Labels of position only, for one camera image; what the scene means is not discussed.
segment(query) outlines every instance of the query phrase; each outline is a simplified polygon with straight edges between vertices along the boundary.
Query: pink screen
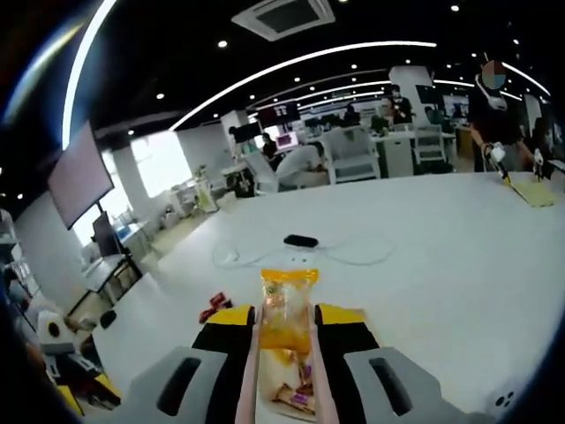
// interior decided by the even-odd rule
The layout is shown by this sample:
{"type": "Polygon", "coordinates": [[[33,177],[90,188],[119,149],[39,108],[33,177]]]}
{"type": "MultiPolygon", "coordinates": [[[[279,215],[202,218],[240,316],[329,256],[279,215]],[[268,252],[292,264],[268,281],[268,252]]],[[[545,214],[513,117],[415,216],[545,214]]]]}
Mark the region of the pink screen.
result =
{"type": "Polygon", "coordinates": [[[88,122],[63,152],[48,186],[67,228],[114,188],[88,122]]]}

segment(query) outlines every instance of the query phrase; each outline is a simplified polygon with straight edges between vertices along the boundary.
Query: black phone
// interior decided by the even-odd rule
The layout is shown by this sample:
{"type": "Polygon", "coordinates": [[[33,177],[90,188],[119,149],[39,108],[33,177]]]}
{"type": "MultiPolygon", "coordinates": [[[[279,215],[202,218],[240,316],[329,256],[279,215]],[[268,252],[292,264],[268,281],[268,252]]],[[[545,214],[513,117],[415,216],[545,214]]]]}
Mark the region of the black phone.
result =
{"type": "Polygon", "coordinates": [[[309,249],[314,249],[320,242],[316,238],[298,236],[296,234],[290,234],[284,239],[285,245],[297,246],[297,247],[307,247],[309,249]]]}

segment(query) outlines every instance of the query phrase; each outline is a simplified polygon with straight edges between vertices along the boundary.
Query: yellow cloth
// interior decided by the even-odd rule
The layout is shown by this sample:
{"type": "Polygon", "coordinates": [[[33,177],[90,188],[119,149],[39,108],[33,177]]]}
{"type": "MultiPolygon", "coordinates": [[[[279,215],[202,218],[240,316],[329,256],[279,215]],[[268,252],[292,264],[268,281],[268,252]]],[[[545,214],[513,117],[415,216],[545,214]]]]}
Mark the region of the yellow cloth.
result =
{"type": "Polygon", "coordinates": [[[543,184],[535,182],[512,183],[512,188],[534,208],[552,206],[555,196],[543,184]]]}

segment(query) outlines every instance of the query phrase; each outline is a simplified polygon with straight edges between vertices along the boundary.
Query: white cable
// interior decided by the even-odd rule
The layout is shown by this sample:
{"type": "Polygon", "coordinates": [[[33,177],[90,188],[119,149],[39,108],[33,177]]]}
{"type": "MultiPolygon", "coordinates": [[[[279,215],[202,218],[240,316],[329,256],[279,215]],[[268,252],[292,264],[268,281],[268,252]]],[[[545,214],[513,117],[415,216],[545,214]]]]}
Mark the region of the white cable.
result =
{"type": "MultiPolygon", "coordinates": [[[[388,242],[389,245],[390,245],[390,248],[389,248],[388,251],[384,254],[384,256],[382,256],[382,257],[380,257],[379,259],[376,259],[376,260],[371,260],[371,261],[348,261],[348,260],[340,259],[340,258],[335,257],[334,255],[332,255],[332,250],[335,250],[335,249],[337,249],[338,247],[341,247],[341,246],[345,245],[347,242],[349,242],[349,241],[351,241],[352,239],[355,239],[355,238],[357,238],[357,237],[359,237],[359,236],[367,237],[367,234],[366,234],[366,233],[359,233],[359,234],[356,234],[356,235],[351,236],[351,237],[345,239],[344,241],[341,241],[341,242],[339,242],[338,244],[333,245],[333,246],[325,246],[325,247],[324,247],[324,246],[318,246],[318,247],[316,247],[316,248],[314,248],[314,249],[312,249],[312,250],[304,250],[304,251],[302,251],[302,253],[308,252],[308,253],[310,253],[310,254],[321,254],[321,255],[323,255],[323,256],[326,256],[328,259],[330,259],[330,260],[332,260],[332,261],[337,261],[337,262],[340,262],[340,263],[342,263],[342,264],[344,264],[344,265],[350,265],[350,266],[357,266],[357,267],[359,267],[359,266],[365,266],[365,267],[369,267],[369,266],[372,266],[372,265],[378,265],[378,264],[384,263],[384,262],[390,257],[390,255],[396,250],[396,246],[395,246],[395,244],[394,244],[390,239],[386,238],[384,235],[382,235],[382,234],[380,234],[380,233],[377,233],[377,235],[378,235],[381,239],[384,239],[386,242],[388,242]]],[[[288,251],[288,250],[289,250],[288,247],[284,247],[284,248],[276,249],[276,250],[271,251],[271,252],[264,253],[264,254],[262,254],[262,255],[260,255],[260,256],[258,256],[258,257],[256,257],[256,258],[253,258],[253,259],[251,259],[251,260],[249,260],[249,261],[238,262],[238,260],[239,260],[240,257],[241,257],[240,254],[239,254],[239,251],[238,251],[237,248],[236,248],[235,246],[233,246],[230,242],[227,242],[227,244],[228,244],[229,248],[232,249],[231,252],[235,255],[235,258],[234,258],[232,261],[228,262],[228,263],[225,263],[225,261],[224,261],[224,263],[220,263],[220,262],[217,260],[218,244],[216,244],[216,245],[214,246],[214,248],[212,249],[212,263],[213,263],[216,267],[218,267],[218,268],[222,268],[222,269],[241,269],[241,268],[251,267],[251,266],[255,265],[256,263],[258,263],[258,262],[264,260],[264,259],[267,258],[268,256],[275,255],[275,254],[277,254],[277,253],[282,253],[282,252],[285,252],[285,251],[288,251]]]]}

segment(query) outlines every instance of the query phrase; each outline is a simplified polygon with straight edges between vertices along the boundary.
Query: window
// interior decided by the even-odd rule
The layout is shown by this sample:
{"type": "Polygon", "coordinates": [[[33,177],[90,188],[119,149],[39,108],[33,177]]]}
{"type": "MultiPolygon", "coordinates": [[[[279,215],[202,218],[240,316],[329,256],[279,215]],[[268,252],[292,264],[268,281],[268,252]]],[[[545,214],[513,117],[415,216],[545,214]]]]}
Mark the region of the window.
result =
{"type": "MultiPolygon", "coordinates": [[[[106,165],[106,170],[112,179],[112,183],[114,183],[114,189],[100,199],[100,204],[102,208],[108,212],[109,220],[113,223],[130,207],[130,201],[125,193],[122,180],[117,174],[114,156],[110,152],[104,152],[102,153],[102,160],[104,161],[104,165],[106,165]]],[[[92,223],[98,216],[100,216],[100,212],[98,211],[98,207],[94,205],[72,226],[72,230],[79,238],[82,246],[86,246],[90,243],[90,238],[94,235],[92,223]]]]}
{"type": "Polygon", "coordinates": [[[192,178],[176,132],[159,132],[135,140],[132,150],[149,197],[192,178]]]}
{"type": "MultiPolygon", "coordinates": [[[[254,122],[257,122],[257,118],[250,117],[249,123],[253,124],[254,122]]],[[[272,141],[276,141],[276,139],[281,135],[281,132],[279,131],[279,127],[276,125],[269,126],[268,128],[263,129],[263,132],[270,135],[272,141]]],[[[263,148],[263,146],[265,145],[265,141],[263,141],[262,135],[258,135],[257,137],[255,137],[255,145],[257,146],[257,148],[263,148]]]]}

